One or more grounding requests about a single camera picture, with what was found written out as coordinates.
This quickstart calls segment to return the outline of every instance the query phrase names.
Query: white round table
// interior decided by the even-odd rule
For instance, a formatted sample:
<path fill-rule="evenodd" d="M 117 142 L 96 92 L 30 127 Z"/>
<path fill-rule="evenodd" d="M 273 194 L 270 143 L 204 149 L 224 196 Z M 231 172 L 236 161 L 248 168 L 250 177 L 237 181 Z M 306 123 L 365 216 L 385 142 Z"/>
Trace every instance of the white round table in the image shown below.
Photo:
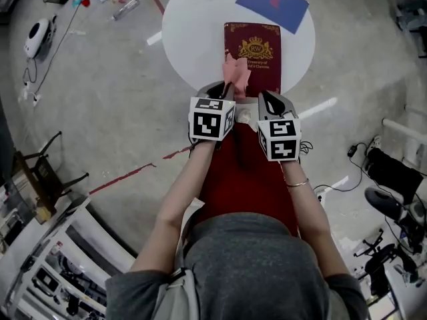
<path fill-rule="evenodd" d="M 162 38 L 167 58 L 181 78 L 194 89 L 224 80 L 224 23 L 275 24 L 236 4 L 236 0 L 170 0 Z M 295 35 L 282 34 L 282 94 L 305 75 L 312 62 L 316 34 L 307 10 Z"/>

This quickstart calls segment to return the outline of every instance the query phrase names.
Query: gray t-shirt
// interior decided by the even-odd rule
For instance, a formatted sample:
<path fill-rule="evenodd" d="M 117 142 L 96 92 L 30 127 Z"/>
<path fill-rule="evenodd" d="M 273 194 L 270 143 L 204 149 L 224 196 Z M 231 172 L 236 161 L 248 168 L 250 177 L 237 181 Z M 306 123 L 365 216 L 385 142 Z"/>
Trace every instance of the gray t-shirt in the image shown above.
<path fill-rule="evenodd" d="M 201 320 L 365 320 L 350 275 L 323 279 L 311 247 L 278 220 L 230 213 L 196 225 L 185 248 Z M 150 320 L 168 275 L 139 271 L 107 280 L 107 319 Z"/>

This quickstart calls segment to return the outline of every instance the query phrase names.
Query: blue notebook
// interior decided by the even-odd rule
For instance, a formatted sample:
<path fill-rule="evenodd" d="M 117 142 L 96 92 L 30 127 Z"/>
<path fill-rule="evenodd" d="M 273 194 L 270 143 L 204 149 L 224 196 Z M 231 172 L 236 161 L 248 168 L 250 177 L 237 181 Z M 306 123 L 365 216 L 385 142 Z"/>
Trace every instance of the blue notebook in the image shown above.
<path fill-rule="evenodd" d="M 237 0 L 236 3 L 296 33 L 306 14 L 306 0 Z"/>

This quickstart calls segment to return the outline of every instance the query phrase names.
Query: concrete floor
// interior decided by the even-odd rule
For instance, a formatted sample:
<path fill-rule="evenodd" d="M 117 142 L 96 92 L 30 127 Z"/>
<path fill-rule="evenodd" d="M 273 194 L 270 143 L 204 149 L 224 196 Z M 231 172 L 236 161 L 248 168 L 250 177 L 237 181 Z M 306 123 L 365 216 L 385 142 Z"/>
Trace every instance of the concrete floor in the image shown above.
<path fill-rule="evenodd" d="M 167 5 L 168 0 L 160 1 Z M 302 121 L 303 140 L 314 145 L 302 165 L 312 186 L 348 177 L 341 188 L 351 188 L 360 176 L 346 157 L 351 144 L 368 143 L 383 133 L 384 150 L 402 157 L 403 139 L 383 131 L 381 120 L 403 122 L 405 103 L 426 109 L 426 64 L 417 59 L 410 36 L 390 17 L 390 6 L 399 0 L 308 1 L 316 52 L 305 77 L 286 96 L 298 113 L 336 99 L 335 105 Z M 21 114 L 9 118 L 11 123 L 23 118 L 26 128 L 16 141 L 30 137 L 35 147 L 62 130 L 62 140 L 52 152 L 63 179 L 90 173 L 76 188 L 82 193 L 148 163 L 156 166 L 92 195 L 99 214 L 139 250 L 162 196 L 187 159 L 188 152 L 162 158 L 189 145 L 187 112 L 195 91 L 173 70 L 161 41 L 152 46 L 146 42 L 161 31 L 161 13 L 154 1 L 141 0 L 121 21 L 110 21 L 116 9 L 96 0 L 87 9 L 79 8 L 70 29 L 85 34 L 66 36 L 37 107 L 30 100 L 21 102 Z M 70 3 L 58 7 L 42 0 L 22 0 L 15 10 L 9 58 L 16 99 L 26 66 L 23 44 L 32 24 L 58 14 L 55 49 L 73 11 Z M 46 64 L 39 64 L 37 84 Z M 361 163 L 362 156 L 354 159 Z M 370 184 L 364 177 L 361 187 L 350 193 L 327 194 L 326 212 L 344 253 L 384 223 L 364 199 L 364 187 Z"/>

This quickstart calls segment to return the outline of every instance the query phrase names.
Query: red skirt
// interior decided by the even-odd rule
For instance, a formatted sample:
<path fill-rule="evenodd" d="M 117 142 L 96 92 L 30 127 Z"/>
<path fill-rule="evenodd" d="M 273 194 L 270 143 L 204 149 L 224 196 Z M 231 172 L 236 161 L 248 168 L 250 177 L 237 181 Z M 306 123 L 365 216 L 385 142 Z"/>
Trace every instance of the red skirt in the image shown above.
<path fill-rule="evenodd" d="M 236 123 L 214 152 L 199 199 L 205 205 L 193 216 L 193 225 L 226 213 L 254 212 L 276 218 L 297 235 L 282 168 L 267 160 L 249 125 Z"/>

